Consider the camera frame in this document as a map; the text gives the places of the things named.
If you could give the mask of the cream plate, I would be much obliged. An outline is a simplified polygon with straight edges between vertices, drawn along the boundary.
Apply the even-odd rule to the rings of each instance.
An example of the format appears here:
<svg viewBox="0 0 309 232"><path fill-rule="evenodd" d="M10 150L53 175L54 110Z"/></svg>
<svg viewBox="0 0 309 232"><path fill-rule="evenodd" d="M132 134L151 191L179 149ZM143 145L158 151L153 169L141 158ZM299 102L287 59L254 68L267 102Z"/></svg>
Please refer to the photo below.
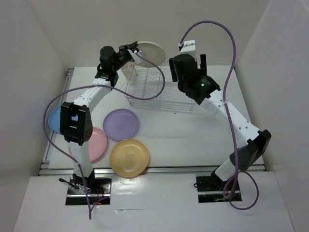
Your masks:
<svg viewBox="0 0 309 232"><path fill-rule="evenodd" d="M158 44L150 41L138 42L138 49L143 53L144 57L156 64L162 65L166 61L166 53Z"/></svg>

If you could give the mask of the purple plate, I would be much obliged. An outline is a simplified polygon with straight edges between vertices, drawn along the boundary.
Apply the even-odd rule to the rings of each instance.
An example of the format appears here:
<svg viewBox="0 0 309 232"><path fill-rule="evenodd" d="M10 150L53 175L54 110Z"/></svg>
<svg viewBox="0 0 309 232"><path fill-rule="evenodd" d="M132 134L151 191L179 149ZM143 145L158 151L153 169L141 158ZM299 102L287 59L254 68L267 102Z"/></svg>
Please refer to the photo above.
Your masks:
<svg viewBox="0 0 309 232"><path fill-rule="evenodd" d="M137 115L125 108L111 111L103 120L103 131L115 141L133 137L139 130L140 122Z"/></svg>

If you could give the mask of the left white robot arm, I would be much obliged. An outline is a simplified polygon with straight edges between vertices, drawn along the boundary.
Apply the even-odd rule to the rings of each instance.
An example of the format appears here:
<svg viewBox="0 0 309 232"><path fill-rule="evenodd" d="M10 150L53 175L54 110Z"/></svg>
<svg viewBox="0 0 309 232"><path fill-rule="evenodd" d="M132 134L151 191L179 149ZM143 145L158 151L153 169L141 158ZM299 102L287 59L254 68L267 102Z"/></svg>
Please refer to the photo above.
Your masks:
<svg viewBox="0 0 309 232"><path fill-rule="evenodd" d="M74 162L73 181L85 193L96 187L95 172L90 161L88 141L93 133L91 113L118 81L118 70L128 62L141 62L135 54L138 43L126 44L115 52L113 47L100 50L97 73L90 87L72 102L64 102L60 110L60 133L68 143Z"/></svg>

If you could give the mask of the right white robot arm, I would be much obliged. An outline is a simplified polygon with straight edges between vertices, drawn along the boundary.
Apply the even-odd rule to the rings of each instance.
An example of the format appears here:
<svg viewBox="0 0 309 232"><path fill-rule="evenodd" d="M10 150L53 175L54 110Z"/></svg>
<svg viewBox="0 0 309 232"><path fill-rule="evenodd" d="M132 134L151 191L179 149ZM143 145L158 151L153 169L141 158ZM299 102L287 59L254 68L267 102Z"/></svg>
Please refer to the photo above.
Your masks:
<svg viewBox="0 0 309 232"><path fill-rule="evenodd" d="M206 67L197 67L190 54L170 58L169 67L181 92L215 116L227 130L233 129L237 151L211 174L212 186L221 190L235 171L246 171L264 154L271 134L254 126L229 100L223 99L220 86L207 75Z"/></svg>

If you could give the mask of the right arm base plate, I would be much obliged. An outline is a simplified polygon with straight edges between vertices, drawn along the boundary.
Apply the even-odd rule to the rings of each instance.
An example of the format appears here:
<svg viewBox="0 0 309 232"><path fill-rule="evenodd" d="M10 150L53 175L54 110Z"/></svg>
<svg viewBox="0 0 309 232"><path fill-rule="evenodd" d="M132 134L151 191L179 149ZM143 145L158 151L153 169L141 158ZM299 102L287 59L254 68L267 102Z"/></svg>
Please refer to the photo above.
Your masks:
<svg viewBox="0 0 309 232"><path fill-rule="evenodd" d="M199 203L220 203L229 201L229 199L223 196L225 182L216 180L212 176L197 176L193 186L197 189Z"/></svg>

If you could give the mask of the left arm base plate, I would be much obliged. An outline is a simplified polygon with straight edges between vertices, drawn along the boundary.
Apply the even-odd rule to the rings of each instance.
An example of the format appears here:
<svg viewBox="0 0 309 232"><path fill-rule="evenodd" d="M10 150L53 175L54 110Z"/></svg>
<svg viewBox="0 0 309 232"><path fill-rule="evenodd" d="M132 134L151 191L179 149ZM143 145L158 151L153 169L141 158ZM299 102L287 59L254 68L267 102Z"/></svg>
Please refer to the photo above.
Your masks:
<svg viewBox="0 0 309 232"><path fill-rule="evenodd" d="M82 184L74 183L72 177L69 181L61 178L59 179L59 181L68 184L65 205L87 205L85 190L87 192L91 205L93 205L94 203L98 203L98 205L109 205L111 202L111 178L96 178L94 187L91 189L89 187L84 189L84 186Z"/></svg>

